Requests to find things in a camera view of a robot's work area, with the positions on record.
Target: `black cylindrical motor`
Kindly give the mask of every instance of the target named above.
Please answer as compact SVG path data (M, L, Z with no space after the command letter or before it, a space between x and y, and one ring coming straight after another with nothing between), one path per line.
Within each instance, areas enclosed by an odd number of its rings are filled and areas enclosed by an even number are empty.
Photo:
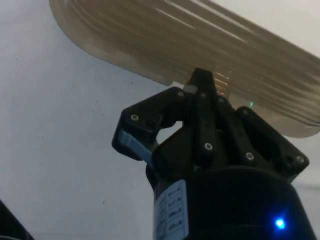
M155 183L149 170L154 240L316 240L296 190L276 174L232 166Z

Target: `translucent amber plastic sheet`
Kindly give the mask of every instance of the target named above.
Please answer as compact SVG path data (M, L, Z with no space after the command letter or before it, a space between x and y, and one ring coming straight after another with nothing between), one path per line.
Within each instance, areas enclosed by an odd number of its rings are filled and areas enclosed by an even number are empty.
M50 4L62 30L98 58L165 85L205 68L235 108L251 106L282 134L320 131L320 60L212 1Z

